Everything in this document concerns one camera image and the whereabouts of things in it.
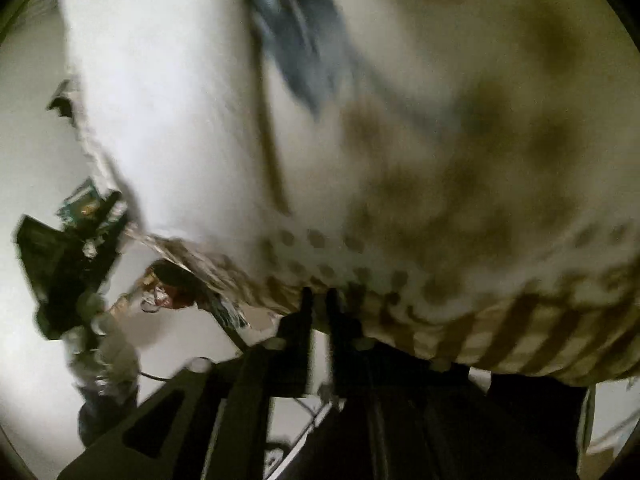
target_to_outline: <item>cloth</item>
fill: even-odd
[[[359,283],[423,358],[640,371],[640,55],[606,0],[61,3],[94,180],[230,300]]]

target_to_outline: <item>fabric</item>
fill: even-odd
[[[420,357],[640,370],[640,54],[605,0],[62,9],[94,180],[230,300],[358,283]]]

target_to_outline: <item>patterned fabric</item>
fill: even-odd
[[[158,0],[134,0],[134,25],[129,1],[64,1],[94,181],[216,291],[284,314],[303,286],[357,284],[367,335],[416,356],[640,373],[640,55],[605,0],[163,0],[165,27],[198,9],[178,45],[197,56],[149,40]],[[220,16],[242,5],[262,57],[229,47]],[[172,79],[191,96],[174,115],[169,59],[203,73]]]

